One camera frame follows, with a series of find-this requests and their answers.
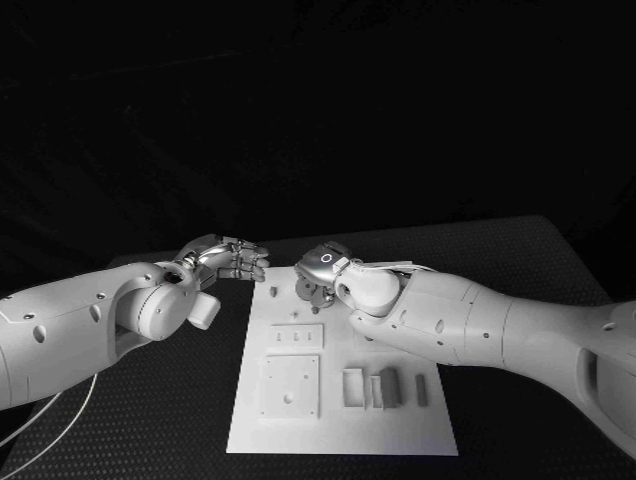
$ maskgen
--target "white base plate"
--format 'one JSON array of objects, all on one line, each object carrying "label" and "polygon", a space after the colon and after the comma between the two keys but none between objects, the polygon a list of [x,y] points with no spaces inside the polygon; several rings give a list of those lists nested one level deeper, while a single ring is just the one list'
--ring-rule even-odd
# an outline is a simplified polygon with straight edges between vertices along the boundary
[{"label": "white base plate", "polygon": [[[296,295],[296,281],[293,267],[268,268],[267,281],[255,285],[226,452],[458,455],[437,364],[401,350],[358,350],[349,307],[337,301],[313,315],[310,302]],[[278,287],[274,298],[270,296],[272,286]],[[268,348],[268,330],[272,325],[291,322],[324,325],[324,349],[308,353],[320,357],[316,420],[261,418],[264,362],[277,355]],[[281,355],[301,354],[306,355],[304,349],[281,352]],[[369,386],[370,375],[378,375],[386,367],[398,371],[404,405],[375,410],[366,388],[365,411],[345,411],[343,370],[362,368]],[[420,373],[425,375],[427,407],[420,407],[417,400],[415,375]]]}]

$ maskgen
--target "robotic hand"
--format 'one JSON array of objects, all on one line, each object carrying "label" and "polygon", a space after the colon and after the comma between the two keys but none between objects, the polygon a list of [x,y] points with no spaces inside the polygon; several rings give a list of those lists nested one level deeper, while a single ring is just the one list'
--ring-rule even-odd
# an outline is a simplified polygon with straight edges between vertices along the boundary
[{"label": "robotic hand", "polygon": [[0,300],[0,410],[62,392],[186,319],[208,329],[216,278],[264,282],[268,251],[232,237],[193,240],[170,262],[133,263]]},{"label": "robotic hand", "polygon": [[306,253],[296,272],[298,296],[326,308],[336,295],[362,335],[437,363],[533,378],[636,459],[636,301],[513,298],[427,267],[365,265],[336,242]]}]

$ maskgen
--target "table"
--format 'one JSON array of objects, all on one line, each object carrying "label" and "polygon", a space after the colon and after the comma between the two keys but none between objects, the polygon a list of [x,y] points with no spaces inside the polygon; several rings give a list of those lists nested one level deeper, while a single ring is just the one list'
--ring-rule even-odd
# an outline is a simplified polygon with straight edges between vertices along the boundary
[{"label": "table", "polygon": [[[272,266],[293,265],[327,240],[366,261],[409,259],[507,295],[584,306],[611,301],[541,216],[262,242]],[[176,253],[118,257],[111,267],[170,260]],[[571,403],[532,379],[480,367],[440,366],[458,457],[226,454],[252,288],[219,280],[208,290],[222,302],[209,331],[186,322],[99,374],[71,432],[14,478],[636,478],[636,461]],[[23,433],[3,474],[56,438],[89,385],[65,392]]]}]

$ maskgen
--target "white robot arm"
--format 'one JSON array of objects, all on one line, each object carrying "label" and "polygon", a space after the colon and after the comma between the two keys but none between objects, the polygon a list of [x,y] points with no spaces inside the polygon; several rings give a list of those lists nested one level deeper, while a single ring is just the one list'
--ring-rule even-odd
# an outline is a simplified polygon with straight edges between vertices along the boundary
[{"label": "white robot arm", "polygon": [[533,378],[636,459],[636,301],[574,307],[513,298],[425,267],[372,268],[336,242],[296,272],[298,296],[326,308],[336,295],[362,335],[437,363]]},{"label": "white robot arm", "polygon": [[0,300],[0,410],[62,392],[186,319],[208,329],[216,278],[264,281],[267,249],[206,235],[170,262],[133,263],[33,287]]}]

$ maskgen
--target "black table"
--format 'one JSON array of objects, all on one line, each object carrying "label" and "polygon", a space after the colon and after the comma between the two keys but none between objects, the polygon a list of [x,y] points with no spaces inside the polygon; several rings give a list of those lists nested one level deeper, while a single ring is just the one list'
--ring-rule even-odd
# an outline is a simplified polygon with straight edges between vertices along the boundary
[{"label": "black table", "polygon": [[[412,260],[507,295],[571,305],[610,302],[539,216],[270,241],[262,245],[272,266],[293,265],[327,240],[366,261]],[[170,260],[176,253],[118,257],[111,267]],[[226,454],[252,288],[219,280],[208,290],[222,301],[210,330],[186,322],[164,342],[134,350],[101,373],[71,432],[14,478],[636,478],[636,461],[571,403],[536,381],[476,367],[440,366],[458,457]],[[65,392],[23,433],[3,475],[56,438],[89,385]]]}]

